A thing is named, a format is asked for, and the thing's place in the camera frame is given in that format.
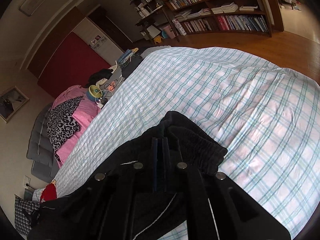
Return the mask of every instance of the wall outlet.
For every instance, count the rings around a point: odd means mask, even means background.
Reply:
[[[27,176],[24,176],[24,178],[23,178],[23,187],[26,188],[26,189],[29,189],[29,187],[26,184],[30,185],[30,178],[27,177]]]

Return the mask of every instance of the pink blanket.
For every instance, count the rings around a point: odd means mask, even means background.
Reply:
[[[76,132],[70,139],[68,139],[57,151],[61,163],[58,162],[59,167],[65,163],[68,156],[70,155],[73,148],[76,146],[78,139],[88,128],[90,122],[95,118],[95,116],[101,111],[97,105],[90,101],[87,96],[87,89],[82,88],[80,85],[75,85],[69,87],[66,91],[62,92],[57,99],[53,102],[52,108],[55,108],[57,105],[67,101],[68,99],[83,96],[84,99],[81,100],[76,111],[73,113],[72,117],[80,124],[80,132]]]

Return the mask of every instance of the leopard print fabric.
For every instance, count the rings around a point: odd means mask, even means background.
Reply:
[[[58,162],[61,162],[56,154],[57,150],[70,139],[75,132],[80,131],[79,123],[72,117],[74,111],[79,106],[83,97],[69,99],[51,110],[48,122],[47,132],[53,147],[53,154]]]

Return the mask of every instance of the pillow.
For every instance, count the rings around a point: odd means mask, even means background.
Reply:
[[[70,139],[75,132],[80,131],[80,124],[72,117],[74,111],[80,104],[83,96],[71,98],[51,110],[48,122],[47,132],[53,147],[53,153],[58,162],[61,162],[56,154],[57,150]]]
[[[15,195],[16,200],[14,203],[14,224],[18,233],[26,236],[31,230],[29,220],[25,217],[22,209],[25,209],[29,214],[34,210],[38,210],[40,203],[24,200],[17,195]]]

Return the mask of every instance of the door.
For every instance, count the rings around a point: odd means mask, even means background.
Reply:
[[[101,6],[98,7],[88,18],[99,26],[109,37],[126,51],[133,49],[132,42],[123,34],[123,32],[107,18],[107,11]]]

